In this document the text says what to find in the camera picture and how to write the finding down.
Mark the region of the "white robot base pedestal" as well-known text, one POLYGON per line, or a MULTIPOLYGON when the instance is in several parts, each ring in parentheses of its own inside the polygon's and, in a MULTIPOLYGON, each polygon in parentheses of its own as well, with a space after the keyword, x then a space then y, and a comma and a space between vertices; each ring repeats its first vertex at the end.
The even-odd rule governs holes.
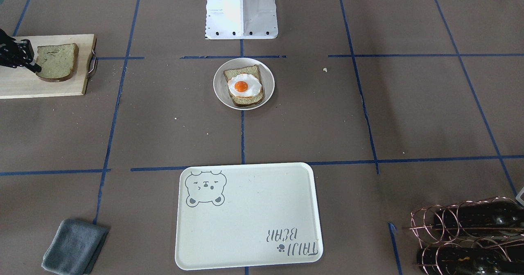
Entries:
POLYGON ((276 0, 206 0, 205 38, 275 39, 276 0))

